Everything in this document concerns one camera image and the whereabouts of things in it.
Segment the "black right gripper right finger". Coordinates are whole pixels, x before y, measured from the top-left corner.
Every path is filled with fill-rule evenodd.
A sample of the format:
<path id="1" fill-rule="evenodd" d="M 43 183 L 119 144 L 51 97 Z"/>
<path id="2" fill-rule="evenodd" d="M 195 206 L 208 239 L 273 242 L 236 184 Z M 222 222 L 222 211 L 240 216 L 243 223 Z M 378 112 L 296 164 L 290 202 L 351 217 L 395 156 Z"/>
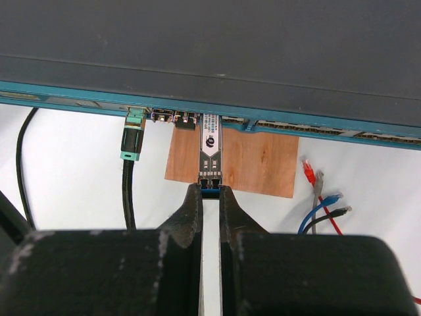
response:
<path id="1" fill-rule="evenodd" d="M 399 262 L 381 239 L 270 233 L 230 187 L 219 197 L 224 315 L 416 315 Z"/>

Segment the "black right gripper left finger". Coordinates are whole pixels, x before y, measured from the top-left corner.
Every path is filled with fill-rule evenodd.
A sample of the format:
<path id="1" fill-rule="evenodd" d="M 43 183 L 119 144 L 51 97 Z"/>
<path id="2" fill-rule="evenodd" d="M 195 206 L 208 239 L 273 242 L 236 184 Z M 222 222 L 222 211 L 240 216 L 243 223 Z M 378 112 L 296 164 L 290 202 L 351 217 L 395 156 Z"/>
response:
<path id="1" fill-rule="evenodd" d="M 202 196 L 159 227 L 27 234 L 1 271 L 2 315 L 198 315 Z"/>

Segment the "silver SFP module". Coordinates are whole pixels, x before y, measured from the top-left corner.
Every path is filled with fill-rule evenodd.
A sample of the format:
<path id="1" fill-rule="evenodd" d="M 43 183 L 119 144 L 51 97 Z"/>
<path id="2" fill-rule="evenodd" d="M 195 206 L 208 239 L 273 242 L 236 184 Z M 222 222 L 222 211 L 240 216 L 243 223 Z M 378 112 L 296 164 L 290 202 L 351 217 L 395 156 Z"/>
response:
<path id="1" fill-rule="evenodd" d="M 171 123 L 173 121 L 174 112 L 167 109 L 153 109 L 151 111 L 151 120 L 153 122 Z"/>
<path id="2" fill-rule="evenodd" d="M 202 114 L 198 185 L 203 199 L 219 199 L 222 186 L 222 117 Z"/>
<path id="3" fill-rule="evenodd" d="M 182 130 L 195 130 L 197 126 L 197 113 L 175 111 L 173 116 L 173 123 L 176 128 Z"/>

